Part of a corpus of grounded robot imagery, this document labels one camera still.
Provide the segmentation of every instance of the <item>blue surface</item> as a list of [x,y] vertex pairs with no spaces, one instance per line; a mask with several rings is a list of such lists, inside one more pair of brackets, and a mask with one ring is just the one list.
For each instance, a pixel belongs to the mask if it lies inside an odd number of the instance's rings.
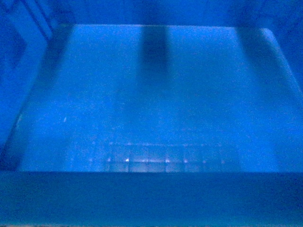
[[2,172],[0,224],[301,226],[302,185],[302,174]]
[[[52,36],[43,17],[51,11],[45,0],[27,2],[0,1],[0,155],[39,72],[45,38]],[[55,29],[56,19],[49,22]]]
[[49,49],[2,169],[303,170],[302,92],[268,29],[63,26]]

